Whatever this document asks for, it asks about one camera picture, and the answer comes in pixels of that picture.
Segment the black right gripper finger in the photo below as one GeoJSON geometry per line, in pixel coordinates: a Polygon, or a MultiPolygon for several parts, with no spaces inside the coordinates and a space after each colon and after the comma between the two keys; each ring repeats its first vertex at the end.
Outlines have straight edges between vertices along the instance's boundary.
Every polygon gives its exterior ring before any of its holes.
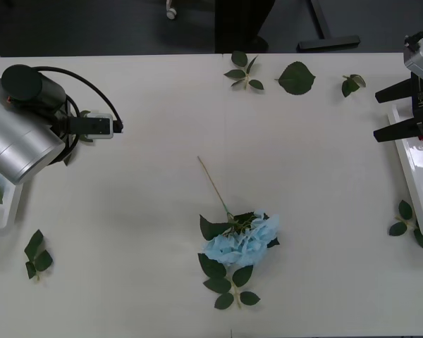
{"type": "Polygon", "coordinates": [[[411,79],[403,80],[395,85],[382,89],[375,94],[378,103],[386,103],[412,96],[411,79]]]}
{"type": "Polygon", "coordinates": [[[397,139],[407,139],[417,136],[417,122],[414,118],[403,120],[399,123],[383,127],[373,132],[378,142],[388,142],[397,139]]]}

